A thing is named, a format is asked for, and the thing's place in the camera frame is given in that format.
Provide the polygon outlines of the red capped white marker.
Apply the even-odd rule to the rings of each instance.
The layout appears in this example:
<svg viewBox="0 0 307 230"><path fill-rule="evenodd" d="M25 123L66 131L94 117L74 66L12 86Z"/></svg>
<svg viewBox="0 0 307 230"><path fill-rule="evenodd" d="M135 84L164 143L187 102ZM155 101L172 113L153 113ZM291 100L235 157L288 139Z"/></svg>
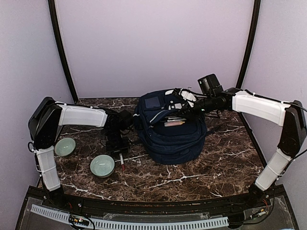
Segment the red capped white marker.
<svg viewBox="0 0 307 230"><path fill-rule="evenodd" d="M125 164L122 153L119 154L122 170L125 171Z"/></svg>

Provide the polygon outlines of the pink pencil-shaped eraser tube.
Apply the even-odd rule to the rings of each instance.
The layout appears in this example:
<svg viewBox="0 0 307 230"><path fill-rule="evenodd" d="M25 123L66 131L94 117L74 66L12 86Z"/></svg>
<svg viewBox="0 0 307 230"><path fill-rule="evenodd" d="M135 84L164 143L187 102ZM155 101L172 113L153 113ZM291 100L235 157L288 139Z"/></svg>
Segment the pink pencil-shaped eraser tube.
<svg viewBox="0 0 307 230"><path fill-rule="evenodd" d="M183 125L185 121L169 121L169 122L164 122L165 127L174 127L174 126L180 126Z"/></svg>

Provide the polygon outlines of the navy blue student backpack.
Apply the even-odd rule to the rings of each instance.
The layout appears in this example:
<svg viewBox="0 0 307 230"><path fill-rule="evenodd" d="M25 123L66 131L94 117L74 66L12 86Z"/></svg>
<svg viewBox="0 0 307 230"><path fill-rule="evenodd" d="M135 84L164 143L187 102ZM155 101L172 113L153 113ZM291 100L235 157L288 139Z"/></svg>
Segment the navy blue student backpack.
<svg viewBox="0 0 307 230"><path fill-rule="evenodd" d="M135 107L134 127L145 150L159 164L182 164L196 159L204 146L207 127L204 117L184 120L181 125L165 126L186 103L172 90L147 93Z"/></svg>

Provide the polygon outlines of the black capped white marker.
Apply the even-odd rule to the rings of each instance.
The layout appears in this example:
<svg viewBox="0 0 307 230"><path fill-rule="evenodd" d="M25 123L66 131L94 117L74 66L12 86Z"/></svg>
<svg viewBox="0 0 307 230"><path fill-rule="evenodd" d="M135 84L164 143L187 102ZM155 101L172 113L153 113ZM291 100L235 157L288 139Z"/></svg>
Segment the black capped white marker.
<svg viewBox="0 0 307 230"><path fill-rule="evenodd" d="M165 117L165 120L167 121L175 121L175 120L186 120L184 117L176 117L176 116L167 116Z"/></svg>

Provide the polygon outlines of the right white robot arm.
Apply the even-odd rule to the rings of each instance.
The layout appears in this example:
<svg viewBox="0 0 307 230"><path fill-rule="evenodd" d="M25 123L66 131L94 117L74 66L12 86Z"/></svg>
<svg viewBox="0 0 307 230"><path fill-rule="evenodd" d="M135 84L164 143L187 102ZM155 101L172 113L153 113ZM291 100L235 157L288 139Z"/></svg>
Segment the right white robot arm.
<svg viewBox="0 0 307 230"><path fill-rule="evenodd" d="M286 102L257 95L248 90L222 86L205 89L202 98L196 99L196 93L188 89L169 90L183 99L186 104L180 107L182 116L198 115L214 110L228 110L253 115L268 120L282 128L276 152L255 182L249 187L245 204L255 208L263 201L265 191L283 176L289 165L298 157L307 137L307 124L303 108L299 101Z"/></svg>

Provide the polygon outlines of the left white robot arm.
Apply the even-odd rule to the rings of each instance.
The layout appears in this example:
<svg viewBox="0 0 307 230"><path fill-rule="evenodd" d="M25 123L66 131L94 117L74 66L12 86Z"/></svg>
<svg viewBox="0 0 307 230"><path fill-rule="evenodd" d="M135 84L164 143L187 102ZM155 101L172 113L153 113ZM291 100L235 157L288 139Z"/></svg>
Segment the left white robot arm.
<svg viewBox="0 0 307 230"><path fill-rule="evenodd" d="M125 150L129 147L121 132L130 128L133 117L130 112L116 112L97 106L71 105L45 97L28 122L31 142L30 151L35 154L38 172L43 184L50 191L49 201L57 209L63 209L68 199L60 191L60 180L54 159L58 127L80 125L101 127L105 131L106 146L110 151Z"/></svg>

